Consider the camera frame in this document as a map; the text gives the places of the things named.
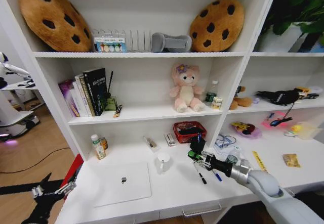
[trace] red basket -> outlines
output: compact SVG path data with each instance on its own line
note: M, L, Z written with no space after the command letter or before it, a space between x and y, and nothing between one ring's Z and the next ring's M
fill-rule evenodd
M188 128L193 127L193 126L196 126L196 127L200 128L200 129L202 129L201 136L202 136L202 138L206 137L207 131L199 122L197 122L197 121L184 121L184 122L180 122L180 123L175 123L173 125L173 131L174 131L174 134L176 135L177 140L178 140L179 143L190 143L190 139L193 138L193 137L198 136L198 133L190 134L190 135L182 135L177 131L177 128L183 130L183 129L188 129Z

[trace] cookie pillow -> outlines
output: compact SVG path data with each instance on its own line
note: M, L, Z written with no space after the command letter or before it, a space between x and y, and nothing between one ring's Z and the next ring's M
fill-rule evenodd
M19 0L28 27L59 52L88 52L92 47L89 27L68 0Z
M216 0L191 23L191 49L197 52L223 51L236 41L243 23L244 7L238 0Z

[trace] pen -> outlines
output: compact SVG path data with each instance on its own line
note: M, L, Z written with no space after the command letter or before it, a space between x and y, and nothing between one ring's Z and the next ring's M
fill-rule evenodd
M203 184L204 184L204 185L207 184L207 182L206 182L206 180L204 179L204 177L202 176L202 174L198 171L198 168L196 167L195 162L193 162L193 165L194 165L194 168L195 168L195 169L197 170L197 172L199 173L199 176L200 176L200 178L201 178Z
M214 173L214 175L216 176L216 178L219 180L219 182L222 182L222 179L221 179L221 177L218 175L218 173L216 172L216 170L212 170L213 171L213 173Z

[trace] drawer handle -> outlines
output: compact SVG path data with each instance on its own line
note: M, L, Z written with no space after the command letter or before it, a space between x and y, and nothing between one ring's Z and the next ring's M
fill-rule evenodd
M207 213L211 213L211 212L216 212L216 211L220 211L222 209L222 206L220 203L218 203L218 208L214 209L214 210L207 210L207 211L202 211L202 212L196 212L196 213L191 213L191 214L186 214L184 212L184 209L182 209L182 213L185 217L191 217L191 216L195 216L195 215L202 215L202 214L207 214Z

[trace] white mug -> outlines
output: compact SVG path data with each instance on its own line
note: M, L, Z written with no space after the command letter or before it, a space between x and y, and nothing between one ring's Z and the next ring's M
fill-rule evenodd
M171 157L168 153L160 152L156 158L158 173L166 172L171 167Z

